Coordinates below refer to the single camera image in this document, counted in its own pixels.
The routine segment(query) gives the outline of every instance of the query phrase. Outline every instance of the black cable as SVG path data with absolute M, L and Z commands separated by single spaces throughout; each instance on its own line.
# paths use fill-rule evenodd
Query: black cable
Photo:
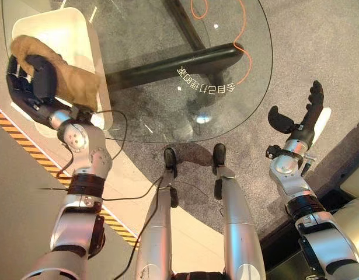
M 114 159 L 122 152 L 123 147 L 124 147 L 124 145 L 125 145 L 126 136 L 127 136 L 128 123 L 127 123 L 127 117 L 126 117 L 126 115 L 125 115 L 123 112 L 118 111 L 118 110 L 106 110 L 106 111 L 95 112 L 94 114 L 109 113 L 109 112 L 117 112 L 117 113 L 121 114 L 121 115 L 124 117 L 124 119 L 125 119 L 125 133 L 124 133 L 124 135 L 123 135 L 121 148 L 120 148 L 120 150 L 117 152 L 117 154 L 112 157 L 112 160 L 114 160 Z M 118 139 L 115 139 L 115 138 L 108 138 L 108 137 L 105 137 L 105 139 L 108 139 L 108 140 L 118 140 Z
M 102 198 L 103 201 L 117 201 L 117 200 L 138 200 L 140 198 L 144 198 L 147 194 L 149 194 L 149 192 L 151 191 L 151 189 L 154 187 L 155 183 L 153 185 L 150 186 L 150 188 L 148 189 L 148 191 L 146 191 L 146 193 L 144 195 L 141 195 L 140 197 L 124 197 L 124 198 Z
M 68 146 L 66 146 L 66 148 L 70 151 L 70 154 L 72 155 L 72 158 L 69 160 L 69 162 L 67 164 L 64 165 L 64 167 L 56 173 L 56 179 L 72 179 L 72 177 L 62 177 L 60 178 L 60 175 L 63 174 L 64 170 L 67 169 L 72 163 L 73 163 L 73 160 L 74 160 L 74 155 L 72 153 L 72 151 L 70 150 L 70 148 Z
M 204 194 L 207 198 L 209 198 L 209 196 L 204 191 L 202 191 L 201 188 L 196 187 L 195 185 L 192 185 L 192 184 L 184 182 L 184 181 L 177 181 L 177 180 L 175 180 L 175 183 L 180 183 L 180 184 L 185 184 L 185 185 L 191 186 L 191 187 L 195 188 L 196 190 L 198 190 L 199 192 L 201 192 L 202 194 Z
M 1 0 L 1 4 L 2 4 L 2 21 L 3 21 L 3 33 L 4 33 L 4 45 L 5 45 L 6 56 L 7 56 L 8 59 L 9 59 L 8 47 L 6 46 L 6 35 L 5 35 L 5 21 L 4 21 L 3 0 Z
M 154 210 L 154 212 L 152 213 L 152 215 L 149 217 L 149 219 L 147 220 L 147 222 L 144 224 L 142 230 L 140 231 L 140 233 L 139 233 L 139 235 L 138 235 L 138 237 L 137 237 L 137 240 L 135 241 L 133 250 L 132 250 L 131 255 L 130 255 L 130 259 L 128 260 L 128 263 L 127 263 L 125 269 L 124 269 L 120 274 L 118 274 L 116 277 L 114 277 L 113 280 L 117 280 L 117 279 L 121 278 L 121 277 L 126 273 L 126 271 L 129 269 L 129 267 L 130 267 L 130 265 L 131 265 L 131 262 L 132 262 L 132 260 L 133 260 L 134 253 L 135 253 L 135 249 L 137 248 L 139 239 L 140 239 L 140 237 L 142 236 L 142 234 L 143 234 L 145 228 L 148 226 L 149 222 L 151 221 L 151 219 L 154 217 L 154 215 L 155 215 L 156 212 L 157 212 L 157 209 L 158 209 L 158 191 L 159 191 L 159 189 L 160 189 L 160 185 L 161 185 L 161 183 L 162 183 L 162 179 L 163 179 L 163 177 L 160 177 L 160 178 L 158 178 L 156 181 L 154 181 L 154 183 L 152 184 L 152 186 L 154 186 L 154 185 L 160 180 L 160 183 L 158 184 L 157 190 L 156 190 L 156 206 L 155 206 L 155 210 Z

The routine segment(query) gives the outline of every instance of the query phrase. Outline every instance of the wire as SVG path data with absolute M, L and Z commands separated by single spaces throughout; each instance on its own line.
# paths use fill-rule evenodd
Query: wire
M 140 198 L 144 198 L 151 191 L 151 189 L 154 187 L 154 185 L 155 185 L 155 183 L 153 185 L 151 185 L 150 188 L 148 189 L 148 191 L 146 191 L 146 193 L 141 195 L 140 197 L 103 198 L 103 201 L 138 200 Z
M 240 5 L 241 5 L 241 7 L 243 9 L 243 26 L 242 26 L 242 30 L 240 31 L 239 35 L 234 39 L 233 46 L 235 48 L 237 48 L 239 51 L 245 53 L 246 56 L 249 59 L 249 68 L 248 68 L 247 73 L 244 75 L 244 77 L 239 82 L 236 83 L 237 85 L 240 85 L 248 77 L 248 75 L 250 73 L 250 70 L 252 69 L 252 58 L 251 58 L 250 54 L 246 50 L 243 50 L 242 48 L 240 48 L 240 47 L 238 47 L 236 45 L 236 42 L 239 40 L 240 37 L 242 37 L 242 34 L 244 33 L 244 30 L 245 30 L 245 26 L 247 24 L 247 16 L 246 16 L 246 11 L 245 11 L 243 1 L 242 0 L 238 0 L 238 1 L 239 1 Z
M 6 46 L 6 35 L 5 35 L 5 21 L 4 21 L 4 8 L 3 8 L 3 0 L 1 0 L 1 5 L 2 5 L 2 21 L 3 21 L 3 33 L 4 33 L 4 45 L 5 45 L 5 52 L 6 52 L 6 56 L 9 59 L 9 54 L 8 54 L 8 47 Z
M 125 119 L 125 133 L 124 133 L 124 135 L 123 135 L 121 148 L 120 148 L 120 150 L 116 153 L 116 155 L 112 157 L 112 160 L 114 160 L 114 159 L 122 152 L 123 147 L 124 147 L 124 145 L 125 145 L 126 136 L 127 136 L 127 129 L 128 129 L 128 122 L 127 122 L 127 117 L 126 117 L 126 115 L 125 115 L 123 112 L 118 111 L 118 110 L 106 110 L 106 111 L 95 112 L 94 114 L 109 113 L 109 112 L 117 112 L 117 113 L 120 113 L 120 114 L 124 117 L 124 119 Z M 108 138 L 108 137 L 105 137 L 105 139 L 108 139 L 108 140 L 118 140 L 118 139 L 115 139 L 115 138 Z
M 157 186 L 157 189 L 156 189 L 156 205 L 155 205 L 155 210 L 153 211 L 152 215 L 148 218 L 148 220 L 145 222 L 142 230 L 140 231 L 138 237 L 137 237 L 137 240 L 135 241 L 135 244 L 134 244 L 134 247 L 133 247 L 133 250 L 131 252 L 131 255 L 130 255 L 130 259 L 128 260 L 128 263 L 125 267 L 125 269 L 120 273 L 118 274 L 116 277 L 113 278 L 113 280 L 117 280 L 119 278 L 121 278 L 125 273 L 126 271 L 129 269 L 130 265 L 131 265 L 131 262 L 133 260 L 133 257 L 134 257 L 134 253 L 135 253 L 135 249 L 137 248 L 137 245 L 138 245 L 138 242 L 139 242 L 139 239 L 140 237 L 142 236 L 145 228 L 148 226 L 149 222 L 151 221 L 151 219 L 154 217 L 154 215 L 156 214 L 157 212 L 157 209 L 158 209 L 158 192 L 159 192 L 159 189 L 160 189 L 160 185 L 162 183 L 162 179 L 163 177 L 160 177 L 158 178 L 156 181 L 154 181 L 154 183 L 152 184 L 152 186 L 154 186 L 158 181 L 160 181 L 160 183 L 158 184 Z
M 246 11 L 245 11 L 244 3 L 243 3 L 242 0 L 238 0 L 238 1 L 239 1 L 240 5 L 242 7 L 242 10 L 243 10 L 243 25 L 242 25 L 242 29 L 241 29 L 240 33 L 238 34 L 238 36 L 233 41 L 233 46 L 236 49 L 238 49 L 239 51 L 243 52 L 248 57 L 248 60 L 249 60 L 249 67 L 248 67 L 247 73 L 244 75 L 244 77 L 239 82 L 236 83 L 237 85 L 240 85 L 248 77 L 250 71 L 252 70 L 252 57 L 250 56 L 250 54 L 246 50 L 244 50 L 244 49 L 240 48 L 238 45 L 236 45 L 236 43 L 238 42 L 238 40 L 240 39 L 240 37 L 244 33 L 245 26 L 247 24 L 247 17 L 246 17 Z M 202 19 L 207 15 L 207 13 L 208 13 L 208 1 L 204 0 L 204 2 L 205 2 L 205 7 L 206 7 L 205 13 L 202 16 L 197 16 L 195 14 L 195 12 L 194 12 L 194 9 L 193 9 L 193 0 L 191 0 L 191 13 L 192 13 L 194 18 Z
M 197 15 L 195 14 L 194 9 L 193 9 L 193 0 L 191 0 L 191 13 L 192 13 L 192 15 L 193 15 L 193 17 L 194 17 L 195 19 L 202 19 L 202 18 L 204 18 L 204 17 L 207 15 L 207 13 L 208 13 L 208 1 L 207 1 L 207 0 L 203 0 L 203 1 L 205 2 L 205 12 L 203 13 L 202 16 L 197 16 Z
M 69 162 L 67 164 L 64 165 L 64 167 L 59 172 L 56 173 L 56 179 L 65 179 L 65 180 L 72 179 L 72 177 L 61 177 L 60 178 L 60 175 L 63 174 L 64 170 L 67 169 L 73 163 L 73 160 L 74 160 L 74 155 L 73 155 L 72 151 L 70 150 L 69 146 L 67 145 L 66 148 L 70 151 L 72 158 L 69 160 Z
M 199 188 L 195 185 L 192 185 L 190 183 L 183 182 L 183 181 L 177 181 L 177 180 L 175 180 L 175 183 L 180 183 L 180 184 L 185 184 L 185 185 L 191 186 L 191 187 L 195 188 L 196 190 L 198 190 L 199 192 L 201 192 L 202 194 L 204 194 L 207 198 L 209 198 L 209 196 L 204 191 L 202 191 L 201 188 Z

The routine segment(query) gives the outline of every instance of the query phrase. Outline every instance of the black joint band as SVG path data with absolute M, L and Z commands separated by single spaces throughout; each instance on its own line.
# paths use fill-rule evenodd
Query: black joint band
M 301 155 L 299 155 L 298 153 L 291 152 L 290 150 L 282 149 L 278 152 L 278 156 L 280 155 L 290 156 L 291 158 L 297 159 L 298 168 L 300 168 L 302 163 L 304 162 L 304 158 Z
M 346 265 L 346 264 L 354 264 L 356 263 L 355 260 L 350 260 L 350 259 L 346 259 L 346 260 L 340 260 L 340 261 L 334 261 L 334 262 L 331 262 L 327 267 L 326 267 L 326 271 L 329 273 L 329 274 L 334 274 L 335 271 L 342 267 L 343 265 Z
M 102 197 L 105 179 L 92 174 L 77 174 L 72 177 L 68 194 L 85 194 Z
M 288 213 L 296 222 L 299 218 L 315 212 L 325 211 L 323 205 L 313 195 L 300 195 L 287 204 Z
M 86 250 L 81 246 L 77 246 L 77 245 L 60 245 L 52 250 L 52 252 L 56 252 L 56 251 L 73 252 L 74 254 L 79 255 L 81 258 L 86 254 Z

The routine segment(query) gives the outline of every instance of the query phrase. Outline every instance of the yellow and black hazard stripe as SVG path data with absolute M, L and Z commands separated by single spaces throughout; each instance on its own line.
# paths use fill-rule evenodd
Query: yellow and black hazard stripe
M 60 168 L 58 168 L 58 166 L 56 166 L 47 155 L 45 155 L 25 134 L 23 134 L 21 130 L 12 121 L 10 121 L 1 110 L 0 126 L 53 177 L 56 177 Z M 70 180 L 67 179 L 67 175 L 62 174 L 57 180 L 65 187 L 69 187 Z M 104 217 L 104 222 L 108 224 L 128 244 L 131 246 L 135 245 L 135 242 L 137 241 L 136 237 L 128 231 L 124 225 L 117 221 L 104 206 L 100 215 Z

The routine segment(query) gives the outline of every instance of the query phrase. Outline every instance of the glass table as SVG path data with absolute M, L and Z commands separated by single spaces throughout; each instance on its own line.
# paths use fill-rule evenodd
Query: glass table
M 272 70 L 269 27 L 258 0 L 4 0 L 6 43 L 19 18 L 79 9 L 99 37 L 113 110 L 127 141 L 194 142 L 247 120 Z M 113 113 L 111 136 L 124 119 Z

